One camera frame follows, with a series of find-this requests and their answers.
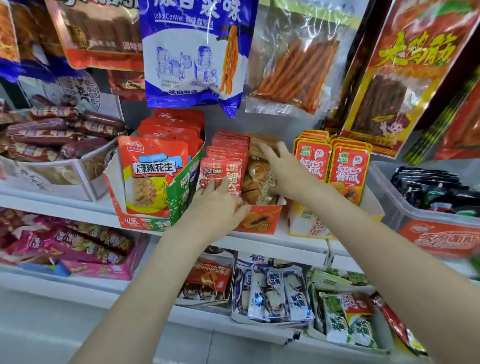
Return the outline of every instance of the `drawing of machinery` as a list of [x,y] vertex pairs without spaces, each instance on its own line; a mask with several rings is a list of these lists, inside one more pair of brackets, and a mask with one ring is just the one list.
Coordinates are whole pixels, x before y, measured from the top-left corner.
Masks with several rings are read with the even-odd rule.
[[195,77],[202,84],[217,86],[216,68],[212,62],[212,50],[208,46],[198,48],[198,59],[195,61]]
[[192,59],[190,56],[184,56],[180,53],[180,60],[170,58],[168,49],[158,47],[156,49],[157,68],[156,73],[160,75],[176,76],[180,81],[185,79],[185,70],[192,68]]

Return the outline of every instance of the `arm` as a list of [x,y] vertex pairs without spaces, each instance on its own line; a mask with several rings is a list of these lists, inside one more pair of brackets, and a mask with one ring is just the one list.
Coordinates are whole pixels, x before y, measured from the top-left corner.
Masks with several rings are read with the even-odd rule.
[[277,192],[311,209],[335,234],[437,363],[477,363],[480,290],[468,279],[319,183],[283,143],[263,145]]
[[162,236],[152,256],[90,334],[70,364],[147,364],[155,351],[175,299],[198,256],[236,228],[250,211],[228,193],[223,180],[199,190],[174,227]]

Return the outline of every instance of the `clear plastic bag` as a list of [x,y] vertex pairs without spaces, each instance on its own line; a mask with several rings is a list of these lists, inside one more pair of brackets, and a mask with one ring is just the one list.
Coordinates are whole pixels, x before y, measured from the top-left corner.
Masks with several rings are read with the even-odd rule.
[[336,106],[367,0],[271,0],[260,5],[246,111],[305,116]]

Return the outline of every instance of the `right hand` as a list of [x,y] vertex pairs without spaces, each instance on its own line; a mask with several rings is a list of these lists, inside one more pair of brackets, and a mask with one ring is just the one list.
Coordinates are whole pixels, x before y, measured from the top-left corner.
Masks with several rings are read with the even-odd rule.
[[276,147],[280,157],[268,145],[260,144],[260,148],[270,163],[272,173],[277,179],[273,191],[303,205],[306,204],[313,189],[319,188],[324,183],[320,183],[313,174],[308,172],[288,151],[284,142],[279,142]]

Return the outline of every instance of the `clear plastic bin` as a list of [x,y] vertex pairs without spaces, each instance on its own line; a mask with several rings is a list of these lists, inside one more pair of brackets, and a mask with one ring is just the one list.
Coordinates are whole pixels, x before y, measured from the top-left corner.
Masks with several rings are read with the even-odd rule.
[[414,208],[390,182],[398,167],[378,161],[369,167],[367,185],[385,211],[382,222],[439,258],[463,259],[478,252],[480,218]]

